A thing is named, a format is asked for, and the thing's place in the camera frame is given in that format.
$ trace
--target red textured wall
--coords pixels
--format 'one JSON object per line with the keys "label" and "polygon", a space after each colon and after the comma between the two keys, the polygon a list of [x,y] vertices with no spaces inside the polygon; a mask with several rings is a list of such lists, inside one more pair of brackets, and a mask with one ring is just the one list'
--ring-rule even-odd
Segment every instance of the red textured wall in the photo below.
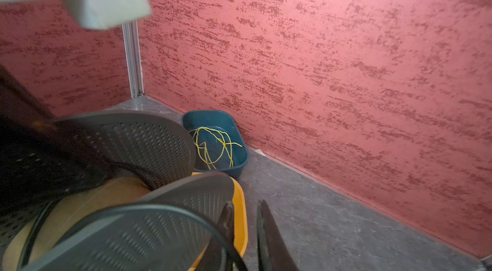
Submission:
{"label": "red textured wall", "polygon": [[151,0],[146,92],[477,257],[492,253],[492,0]]}
{"label": "red textured wall", "polygon": [[0,4],[0,64],[55,115],[130,99],[121,28],[80,28],[58,0]]}

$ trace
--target plastic tub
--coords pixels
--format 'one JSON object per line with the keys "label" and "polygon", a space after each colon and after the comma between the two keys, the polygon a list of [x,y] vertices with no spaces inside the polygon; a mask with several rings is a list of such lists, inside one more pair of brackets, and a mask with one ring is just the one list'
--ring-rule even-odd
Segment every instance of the plastic tub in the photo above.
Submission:
{"label": "plastic tub", "polygon": [[[230,114],[223,111],[189,111],[181,117],[181,123],[187,131],[191,131],[199,127],[208,127],[227,132],[231,138],[231,141],[242,145],[243,147],[232,145],[232,160],[234,161],[233,167],[229,167],[229,157],[226,153],[224,153],[222,158],[215,163],[215,167],[217,169],[212,168],[212,170],[224,172],[232,178],[239,178],[244,166],[248,162],[249,154],[246,149],[246,145],[244,144],[243,137],[241,136],[241,133],[239,133],[239,129]],[[200,131],[199,141],[207,142],[207,149],[213,160],[219,157],[222,151],[222,145],[217,142],[213,135],[206,131]],[[195,162],[195,172],[204,173],[209,171],[210,169],[207,164],[197,156]]]}
{"label": "plastic tub", "polygon": [[[243,188],[239,185],[237,181],[232,179],[234,182],[234,196],[232,197],[232,204],[234,205],[234,247],[239,252],[241,257],[246,252],[246,247],[248,245],[248,220],[246,219],[246,203],[244,201]],[[188,269],[188,271],[194,271],[198,266],[198,263],[202,259],[205,253],[203,249],[202,253],[193,263],[193,266]]]}

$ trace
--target metal pole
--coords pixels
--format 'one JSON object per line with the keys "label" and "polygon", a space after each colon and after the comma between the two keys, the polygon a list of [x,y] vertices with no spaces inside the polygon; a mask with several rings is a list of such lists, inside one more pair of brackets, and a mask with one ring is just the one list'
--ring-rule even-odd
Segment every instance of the metal pole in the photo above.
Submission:
{"label": "metal pole", "polygon": [[137,21],[123,23],[123,40],[125,41],[126,65],[130,80],[131,97],[144,94],[142,64],[140,60],[140,45],[138,43]]}

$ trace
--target dark object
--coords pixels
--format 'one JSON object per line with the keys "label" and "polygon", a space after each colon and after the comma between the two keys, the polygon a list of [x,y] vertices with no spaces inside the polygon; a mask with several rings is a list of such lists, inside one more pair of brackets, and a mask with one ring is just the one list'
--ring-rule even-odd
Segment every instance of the dark object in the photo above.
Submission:
{"label": "dark object", "polygon": [[299,271],[283,243],[266,201],[258,204],[256,217],[258,268],[260,271]]}
{"label": "dark object", "polygon": [[483,264],[485,270],[492,271],[491,259],[489,257],[482,260],[482,264]]}
{"label": "dark object", "polygon": [[[234,205],[228,202],[217,222],[220,233],[234,244]],[[210,240],[195,271],[232,271],[232,261],[216,238]]]}
{"label": "dark object", "polygon": [[0,66],[0,256],[53,200],[99,186],[111,168],[74,146],[53,115]]}
{"label": "dark object", "polygon": [[33,251],[34,241],[36,240],[36,237],[39,234],[39,231],[41,230],[44,222],[52,212],[53,208],[55,208],[55,206],[58,204],[58,202],[59,200],[52,200],[51,202],[47,203],[41,213],[37,216],[37,219],[34,222],[33,227],[31,228],[31,231],[29,232],[29,235],[26,239],[26,243],[24,243],[24,246],[22,248],[22,252],[19,257],[19,263],[17,264],[17,270],[20,270],[22,267],[29,263],[29,258],[31,252]]}
{"label": "dark object", "polygon": [[66,129],[74,142],[91,146],[113,165],[139,170],[138,176],[150,189],[193,172],[193,141],[182,126],[161,115],[111,110],[70,116],[54,124]]}
{"label": "dark object", "polygon": [[[231,178],[212,172],[161,187],[138,203],[183,206],[216,223],[233,195]],[[108,216],[83,226],[74,225],[68,232],[73,236],[23,270],[187,271],[210,241],[210,233],[192,219],[157,210]]]}
{"label": "dark object", "polygon": [[[232,142],[242,145],[243,147],[232,145],[232,159],[234,161],[233,167],[229,167],[230,159],[224,155],[217,163],[215,163],[217,169],[212,169],[219,172],[224,172],[232,178],[239,178],[244,166],[248,162],[249,154],[246,144],[244,144],[243,137],[241,136],[241,133],[239,132],[239,129],[230,114],[223,111],[189,111],[182,116],[181,123],[188,132],[199,127],[208,127],[227,132]],[[207,142],[207,148],[212,160],[218,158],[222,151],[222,145],[217,142],[214,136],[206,133],[205,131],[203,134],[200,132],[199,141],[203,142],[203,140]],[[208,169],[206,163],[197,156],[195,172],[203,173],[209,171],[210,170]]]}

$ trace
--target blue plastic basin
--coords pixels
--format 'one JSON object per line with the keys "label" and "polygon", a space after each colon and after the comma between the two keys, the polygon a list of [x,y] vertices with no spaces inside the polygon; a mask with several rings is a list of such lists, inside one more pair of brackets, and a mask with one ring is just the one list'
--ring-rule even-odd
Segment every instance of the blue plastic basin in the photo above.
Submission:
{"label": "blue plastic basin", "polygon": [[[224,152],[222,158],[215,163],[215,167],[217,169],[212,168],[212,171],[216,170],[219,172],[224,172],[232,178],[239,178],[244,166],[248,162],[249,154],[246,145],[244,144],[243,137],[241,136],[241,133],[239,133],[239,129],[230,114],[223,111],[212,110],[189,111],[181,117],[181,124],[187,131],[191,131],[199,127],[208,127],[227,132],[232,142],[242,145],[243,147],[232,145],[232,160],[234,161],[233,167],[229,167],[230,159],[227,156],[227,153]],[[222,144],[218,142],[212,134],[204,130],[200,130],[199,143],[203,141],[207,142],[209,155],[214,161],[217,157],[219,157],[222,151]],[[207,164],[197,155],[195,172],[203,173],[210,171],[211,170],[208,168]]]}

